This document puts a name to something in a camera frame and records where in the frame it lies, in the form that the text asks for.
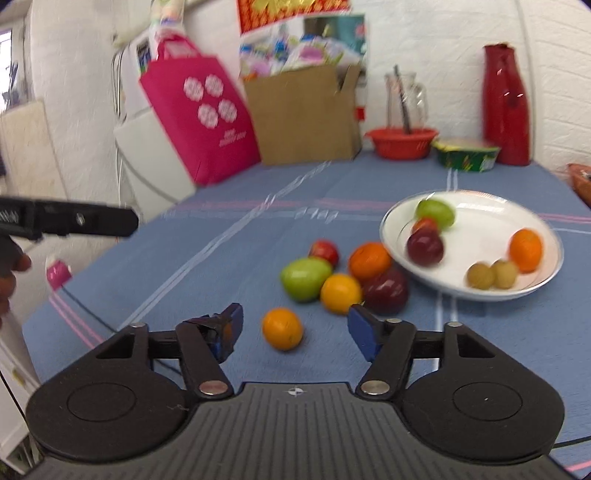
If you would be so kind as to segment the person's left hand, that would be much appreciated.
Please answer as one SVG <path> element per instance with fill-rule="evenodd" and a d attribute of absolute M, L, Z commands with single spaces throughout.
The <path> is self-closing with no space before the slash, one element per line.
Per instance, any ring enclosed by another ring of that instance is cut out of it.
<path fill-rule="evenodd" d="M 10 300 L 17 285 L 15 274 L 27 272 L 31 265 L 31 258 L 18 244 L 8 236 L 1 236 L 1 316 L 10 312 Z"/>

